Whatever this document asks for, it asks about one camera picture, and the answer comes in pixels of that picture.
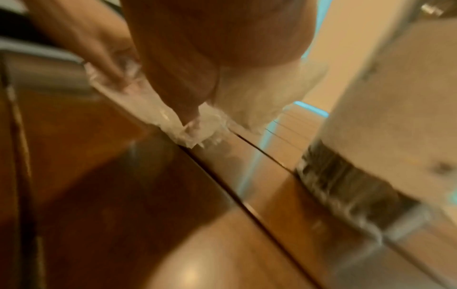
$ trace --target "blue light strip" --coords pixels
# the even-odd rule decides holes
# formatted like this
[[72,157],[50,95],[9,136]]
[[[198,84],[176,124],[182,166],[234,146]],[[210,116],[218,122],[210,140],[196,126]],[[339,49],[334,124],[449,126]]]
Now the blue light strip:
[[326,112],[325,110],[318,109],[317,107],[314,107],[310,104],[307,104],[307,103],[304,103],[301,101],[295,101],[294,103],[296,105],[303,107],[306,110],[312,111],[320,116],[323,116],[324,118],[328,118],[328,112]]

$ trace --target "beige wall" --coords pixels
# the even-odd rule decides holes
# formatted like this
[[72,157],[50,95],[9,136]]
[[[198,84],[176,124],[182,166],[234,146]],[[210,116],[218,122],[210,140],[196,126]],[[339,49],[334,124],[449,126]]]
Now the beige wall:
[[326,62],[329,72],[303,101],[330,112],[414,2],[333,0],[309,55]]

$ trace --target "crumpled plastic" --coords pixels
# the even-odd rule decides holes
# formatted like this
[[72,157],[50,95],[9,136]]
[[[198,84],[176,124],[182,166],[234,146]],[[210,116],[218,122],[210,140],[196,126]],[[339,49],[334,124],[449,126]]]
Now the crumpled plastic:
[[124,64],[134,84],[123,91],[90,63],[85,68],[91,85],[101,94],[188,148],[219,142],[232,121],[262,132],[288,104],[302,100],[327,72],[326,65],[305,60],[259,69],[221,68],[215,97],[200,105],[198,119],[183,126],[146,80],[140,65],[131,60]]

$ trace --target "person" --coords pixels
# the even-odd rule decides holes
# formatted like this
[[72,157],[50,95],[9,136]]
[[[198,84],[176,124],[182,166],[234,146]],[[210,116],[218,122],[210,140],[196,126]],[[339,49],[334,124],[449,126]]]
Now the person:
[[121,0],[125,20],[98,0],[23,0],[51,39],[104,72],[132,81],[116,59],[139,61],[183,125],[210,100],[221,67],[298,60],[314,37],[316,0]]

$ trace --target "wooden table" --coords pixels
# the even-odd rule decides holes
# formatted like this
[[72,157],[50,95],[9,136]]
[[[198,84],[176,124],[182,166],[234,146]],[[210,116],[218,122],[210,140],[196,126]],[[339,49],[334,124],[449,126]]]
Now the wooden table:
[[445,219],[379,244],[306,192],[293,169],[320,116],[292,107],[263,136],[233,128],[186,150],[93,92],[74,61],[1,56],[2,288],[456,286]]

